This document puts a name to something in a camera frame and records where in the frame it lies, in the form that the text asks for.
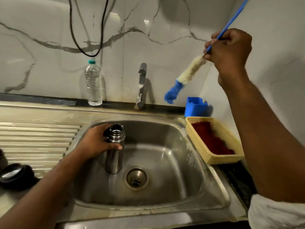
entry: blue brush handle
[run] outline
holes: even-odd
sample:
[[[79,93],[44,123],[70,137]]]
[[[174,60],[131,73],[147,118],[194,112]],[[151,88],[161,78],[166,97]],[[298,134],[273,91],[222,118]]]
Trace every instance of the blue brush handle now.
[[[242,12],[242,10],[245,8],[247,2],[249,0],[245,0],[242,5],[239,7],[238,11],[236,12],[236,14],[233,16],[233,18],[230,20],[230,22],[224,27],[224,29],[220,32],[220,34],[217,36],[217,39],[221,39],[221,37],[223,36],[223,34],[227,31],[227,29],[229,28],[229,26],[232,24],[232,22],[234,22],[234,20],[237,18],[237,16]],[[212,45],[210,45],[207,48],[206,53],[208,53],[210,50],[212,49]]]

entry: yellow plastic basket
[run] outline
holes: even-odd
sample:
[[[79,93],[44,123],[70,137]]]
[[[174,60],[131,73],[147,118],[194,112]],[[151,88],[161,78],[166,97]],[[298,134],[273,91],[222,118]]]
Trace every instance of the yellow plastic basket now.
[[[212,130],[216,137],[222,139],[228,149],[234,150],[235,154],[232,155],[216,155],[213,154],[205,143],[202,141],[196,130],[193,128],[192,123],[209,121],[211,122]],[[222,123],[212,117],[187,117],[186,118],[186,132],[191,138],[194,146],[198,150],[202,159],[209,165],[235,163],[245,157],[241,143],[236,137],[228,130]]]

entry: red cloth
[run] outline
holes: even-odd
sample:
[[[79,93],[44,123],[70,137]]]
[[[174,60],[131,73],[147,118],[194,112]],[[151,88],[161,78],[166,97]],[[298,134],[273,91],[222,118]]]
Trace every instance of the red cloth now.
[[[217,154],[217,155],[235,154],[234,150],[227,149],[224,146],[224,142],[220,138],[214,136],[211,128],[211,122],[201,121],[201,122],[193,123],[192,126],[194,127],[200,138],[203,140],[203,142],[206,144],[206,146],[213,154]]]

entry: marble backsplash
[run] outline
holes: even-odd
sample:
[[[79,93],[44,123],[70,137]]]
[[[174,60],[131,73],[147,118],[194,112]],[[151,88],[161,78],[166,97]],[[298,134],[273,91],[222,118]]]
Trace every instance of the marble backsplash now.
[[[106,0],[72,0],[73,28],[88,53],[99,47]],[[164,94],[221,30],[235,0],[110,0],[103,50],[96,57],[108,101],[135,102],[138,69],[147,63],[146,103]],[[74,45],[68,0],[0,0],[0,92],[86,98],[88,57]],[[181,91],[175,106],[199,96],[211,63]]]

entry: white sleeve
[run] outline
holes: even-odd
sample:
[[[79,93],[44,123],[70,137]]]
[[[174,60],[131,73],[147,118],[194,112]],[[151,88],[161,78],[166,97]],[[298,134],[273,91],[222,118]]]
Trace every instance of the white sleeve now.
[[[276,202],[255,194],[248,219],[251,229],[305,229],[305,204]]]

